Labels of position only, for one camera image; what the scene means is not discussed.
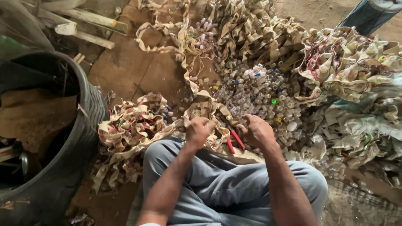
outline hand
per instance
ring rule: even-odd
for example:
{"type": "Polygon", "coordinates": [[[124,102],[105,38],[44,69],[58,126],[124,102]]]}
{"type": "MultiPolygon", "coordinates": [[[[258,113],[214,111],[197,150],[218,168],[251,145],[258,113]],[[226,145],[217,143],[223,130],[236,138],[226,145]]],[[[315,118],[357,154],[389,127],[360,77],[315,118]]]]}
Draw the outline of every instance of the hand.
{"type": "Polygon", "coordinates": [[[215,123],[213,121],[196,116],[187,128],[186,144],[196,148],[196,150],[202,148],[214,128],[215,123]]]}
{"type": "Polygon", "coordinates": [[[250,114],[243,115],[242,118],[247,120],[248,129],[244,125],[238,125],[237,128],[243,132],[247,141],[253,146],[262,151],[270,147],[280,149],[275,141],[274,131],[266,121],[250,114]]]}

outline light blue trousers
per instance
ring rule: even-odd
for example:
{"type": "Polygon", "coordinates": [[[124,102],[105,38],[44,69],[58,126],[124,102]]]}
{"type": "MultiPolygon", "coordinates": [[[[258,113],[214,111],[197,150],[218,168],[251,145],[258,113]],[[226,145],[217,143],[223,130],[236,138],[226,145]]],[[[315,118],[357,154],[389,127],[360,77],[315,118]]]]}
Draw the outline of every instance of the light blue trousers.
{"type": "MultiPolygon", "coordinates": [[[[181,146],[181,142],[174,140],[160,140],[149,146],[143,167],[144,198],[181,146]]],[[[328,190],[324,176],[303,162],[287,161],[287,164],[319,217],[328,190]]],[[[168,225],[275,225],[268,183],[265,164],[237,166],[207,150],[199,150],[192,158],[168,225]]]]}

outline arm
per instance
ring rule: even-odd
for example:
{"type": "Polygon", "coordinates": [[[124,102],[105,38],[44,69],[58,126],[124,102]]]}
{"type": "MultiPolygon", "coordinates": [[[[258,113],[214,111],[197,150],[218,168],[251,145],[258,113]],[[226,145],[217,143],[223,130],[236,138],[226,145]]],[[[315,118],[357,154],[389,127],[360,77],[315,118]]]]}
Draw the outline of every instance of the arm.
{"type": "Polygon", "coordinates": [[[191,121],[187,128],[185,144],[149,191],[137,225],[146,223],[166,225],[176,206],[191,158],[204,145],[214,126],[215,124],[206,118],[195,117],[191,121]]]}
{"type": "Polygon", "coordinates": [[[272,127],[255,115],[243,117],[248,121],[248,129],[244,126],[239,126],[239,129],[264,155],[269,175],[269,199],[276,224],[317,226],[310,202],[283,158],[272,127]]]}

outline dirt floor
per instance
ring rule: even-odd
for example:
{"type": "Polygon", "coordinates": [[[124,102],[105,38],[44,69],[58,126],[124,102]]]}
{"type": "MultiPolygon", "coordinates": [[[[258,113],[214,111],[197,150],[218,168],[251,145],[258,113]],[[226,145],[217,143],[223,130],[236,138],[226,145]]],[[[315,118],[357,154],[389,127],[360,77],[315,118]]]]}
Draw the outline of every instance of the dirt floor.
{"type": "MultiPolygon", "coordinates": [[[[128,0],[87,0],[85,8],[98,11],[108,17],[114,17],[114,7],[124,7],[128,0]]],[[[324,27],[333,28],[359,3],[359,0],[276,0],[275,7],[278,17],[293,16],[307,29],[324,27]]],[[[105,50],[91,43],[84,43],[77,40],[82,52],[90,65],[81,65],[89,71],[89,81],[100,86],[104,93],[113,91],[117,94],[111,100],[109,107],[116,103],[121,103],[120,98],[126,101],[135,101],[148,92],[160,92],[168,100],[168,104],[178,103],[186,107],[180,99],[189,94],[189,89],[184,83],[183,69],[175,61],[172,54],[146,53],[138,48],[135,40],[137,28],[144,22],[152,21],[152,16],[147,10],[138,10],[138,0],[131,0],[123,10],[120,21],[129,24],[129,34],[123,36],[117,33],[111,35],[110,40],[116,43],[112,50],[105,50]]],[[[197,4],[196,7],[202,8],[203,5],[197,4]]],[[[167,17],[166,21],[176,20],[177,17],[167,17]]],[[[388,21],[375,34],[388,41],[399,41],[402,43],[402,13],[396,15],[388,21]]],[[[90,30],[90,26],[85,26],[87,32],[96,33],[104,36],[102,30],[90,30]]],[[[147,32],[147,45],[164,45],[169,42],[159,32],[147,32]]],[[[218,78],[214,70],[211,70],[211,62],[204,60],[204,70],[199,78],[210,78],[213,82],[218,78]]],[[[356,180],[364,176],[355,171],[348,173],[347,180],[356,180]]],[[[389,188],[385,183],[373,178],[366,179],[367,185],[376,194],[385,196],[391,201],[402,205],[402,191],[389,188]]],[[[130,205],[134,199],[138,184],[129,183],[124,185],[116,196],[96,196],[90,189],[92,181],[87,178],[79,188],[73,198],[68,215],[76,212],[87,213],[96,219],[98,226],[125,225],[129,213],[130,205]]]]}

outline black tire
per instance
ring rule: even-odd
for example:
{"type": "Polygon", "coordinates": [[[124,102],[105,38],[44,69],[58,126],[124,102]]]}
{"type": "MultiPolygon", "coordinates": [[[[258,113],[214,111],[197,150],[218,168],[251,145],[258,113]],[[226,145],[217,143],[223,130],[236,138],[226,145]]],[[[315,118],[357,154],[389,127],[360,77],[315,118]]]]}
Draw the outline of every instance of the black tire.
{"type": "Polygon", "coordinates": [[[96,129],[98,123],[109,118],[107,105],[100,92],[88,82],[83,69],[65,54],[41,51],[13,61],[49,74],[47,70],[52,64],[66,63],[77,78],[77,101],[89,116],[78,111],[71,133],[50,163],[27,183],[0,194],[0,206],[8,201],[15,202],[12,210],[0,209],[0,225],[58,225],[93,163],[99,139],[92,128],[96,129]]]}

